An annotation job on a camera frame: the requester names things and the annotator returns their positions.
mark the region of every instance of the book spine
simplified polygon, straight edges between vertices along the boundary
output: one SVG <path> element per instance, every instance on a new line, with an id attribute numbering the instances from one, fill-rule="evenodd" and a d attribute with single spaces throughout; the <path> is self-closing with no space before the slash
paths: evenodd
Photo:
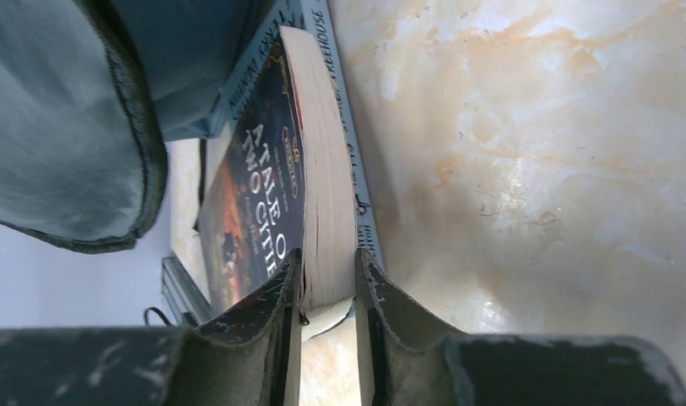
<path id="1" fill-rule="evenodd" d="M 355 131 L 353 114 L 348 100 L 348 91 L 345 87 L 342 65 L 338 53 L 338 44 L 335 41 L 335 33 L 332 29 L 332 19 L 327 0 L 292 0 L 293 15 L 302 15 L 304 28 L 317 40 L 322 56 L 327 65 L 330 77 L 335 83 L 335 97 L 338 99 L 338 109 L 343 122 L 343 131 L 348 142 L 350 163 L 353 167 L 353 183 L 355 187 L 355 199 L 358 211 L 358 246 L 366 248 L 375 257 L 381 268 L 385 269 L 380 246 L 380 237 L 377 233 L 375 218 L 370 204 L 370 191 L 365 179 L 365 170 L 360 157 L 358 135 Z"/>
<path id="2" fill-rule="evenodd" d="M 238 125 L 240 115 L 261 76 L 281 25 L 295 26 L 290 0 L 277 0 L 271 6 L 221 89 L 212 113 L 208 116 L 209 128 L 215 136 L 221 136 L 226 125 L 231 131 Z"/>

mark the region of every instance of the black object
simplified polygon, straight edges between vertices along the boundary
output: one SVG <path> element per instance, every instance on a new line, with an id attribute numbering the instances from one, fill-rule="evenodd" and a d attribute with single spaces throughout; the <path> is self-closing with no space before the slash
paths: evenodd
<path id="1" fill-rule="evenodd" d="M 364 405 L 686 405 L 667 357 L 633 337 L 468 335 L 355 264 Z"/>
<path id="2" fill-rule="evenodd" d="M 147 326 L 151 326 L 151 320 L 150 320 L 150 314 L 153 313 L 158 316 L 159 319 L 163 322 L 164 325 L 166 326 L 175 326 L 169 319 L 168 316 L 163 313 L 161 309 L 158 309 L 155 306 L 146 308 L 143 310 L 143 323 Z"/>
<path id="3" fill-rule="evenodd" d="M 0 331 L 0 405 L 295 405 L 300 252 L 196 330 Z M 467 335 L 356 261 L 364 405 L 686 405 L 667 358 L 630 337 Z"/>

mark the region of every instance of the white wall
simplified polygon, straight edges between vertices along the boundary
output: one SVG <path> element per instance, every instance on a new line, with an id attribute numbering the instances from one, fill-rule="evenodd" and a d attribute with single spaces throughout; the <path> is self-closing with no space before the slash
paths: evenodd
<path id="1" fill-rule="evenodd" d="M 133 250 L 83 255 L 0 226 L 0 327 L 142 324 L 161 303 L 170 204 Z"/>

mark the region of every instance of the gray book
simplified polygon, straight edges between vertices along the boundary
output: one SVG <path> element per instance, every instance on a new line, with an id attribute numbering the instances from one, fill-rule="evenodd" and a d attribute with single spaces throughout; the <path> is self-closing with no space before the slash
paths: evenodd
<path id="1" fill-rule="evenodd" d="M 163 312 L 177 326 L 199 326 L 212 318 L 211 305 L 176 256 L 162 261 Z"/>

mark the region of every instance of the a tale of two cities book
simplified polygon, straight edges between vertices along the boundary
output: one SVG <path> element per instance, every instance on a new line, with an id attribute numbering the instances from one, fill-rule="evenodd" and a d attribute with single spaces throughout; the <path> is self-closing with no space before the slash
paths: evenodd
<path id="1" fill-rule="evenodd" d="M 303 249 L 304 339 L 349 312 L 355 193 L 338 103 L 315 38 L 281 27 L 197 226 L 214 313 L 255 291 Z"/>

